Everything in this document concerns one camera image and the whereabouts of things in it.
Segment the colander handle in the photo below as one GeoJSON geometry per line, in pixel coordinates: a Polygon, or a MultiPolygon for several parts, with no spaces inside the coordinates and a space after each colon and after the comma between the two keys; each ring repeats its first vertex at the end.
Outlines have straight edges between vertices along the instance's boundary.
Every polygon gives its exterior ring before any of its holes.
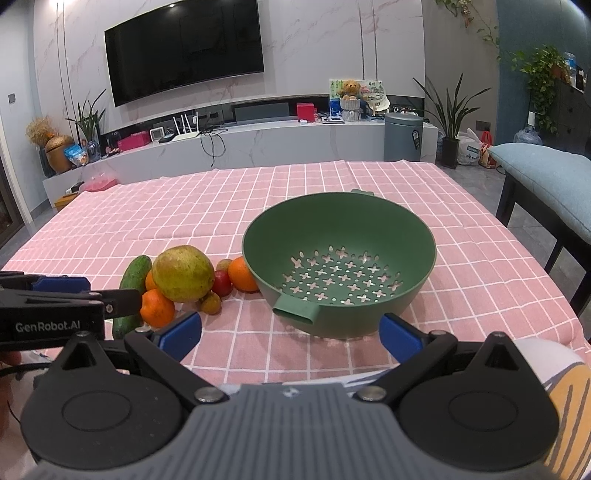
{"type": "Polygon", "coordinates": [[[320,305],[315,301],[305,301],[291,295],[281,295],[273,305],[273,313],[296,322],[313,325],[320,313],[320,305]]]}
{"type": "Polygon", "coordinates": [[[364,195],[369,195],[370,197],[375,197],[374,192],[367,192],[366,190],[353,189],[353,190],[351,190],[351,193],[363,193],[364,195]]]}

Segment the orange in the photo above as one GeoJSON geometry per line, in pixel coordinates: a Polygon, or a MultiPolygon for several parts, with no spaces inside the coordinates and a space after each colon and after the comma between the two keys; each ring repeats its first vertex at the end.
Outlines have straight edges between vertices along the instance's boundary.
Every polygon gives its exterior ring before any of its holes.
{"type": "Polygon", "coordinates": [[[142,295],[139,311],[145,323],[154,328],[162,328],[174,320],[174,302],[166,298],[157,288],[142,295]]]}
{"type": "Polygon", "coordinates": [[[154,283],[154,279],[152,278],[152,271],[148,272],[148,276],[146,277],[146,290],[153,290],[158,288],[156,283],[154,283]]]}
{"type": "Polygon", "coordinates": [[[244,257],[239,257],[232,261],[228,267],[228,275],[230,276],[230,281],[238,290],[248,293],[258,291],[255,277],[252,276],[251,271],[248,269],[244,257]]]}

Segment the blue wall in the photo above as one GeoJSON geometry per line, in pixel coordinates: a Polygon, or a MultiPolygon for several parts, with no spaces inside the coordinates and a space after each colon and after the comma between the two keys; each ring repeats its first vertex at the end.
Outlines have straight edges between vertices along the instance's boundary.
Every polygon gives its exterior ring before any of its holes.
{"type": "MultiPolygon", "coordinates": [[[[554,45],[577,57],[585,72],[591,68],[591,20],[571,0],[496,0],[501,49],[531,51],[554,45]]],[[[512,142],[527,123],[530,94],[527,75],[512,72],[503,61],[499,78],[496,144],[512,142]]]]}

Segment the blue cushion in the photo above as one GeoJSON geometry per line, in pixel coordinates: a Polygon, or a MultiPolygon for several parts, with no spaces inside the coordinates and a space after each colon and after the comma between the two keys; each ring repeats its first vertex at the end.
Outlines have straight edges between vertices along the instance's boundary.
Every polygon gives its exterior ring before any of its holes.
{"type": "Polygon", "coordinates": [[[587,157],[524,143],[497,145],[489,152],[591,244],[591,161],[587,157]]]}

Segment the television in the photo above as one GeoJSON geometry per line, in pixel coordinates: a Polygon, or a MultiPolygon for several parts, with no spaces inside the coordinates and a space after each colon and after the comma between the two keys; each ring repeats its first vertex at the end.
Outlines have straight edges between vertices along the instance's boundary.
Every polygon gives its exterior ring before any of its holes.
{"type": "Polygon", "coordinates": [[[180,0],[105,31],[115,106],[264,71],[257,0],[180,0]]]}

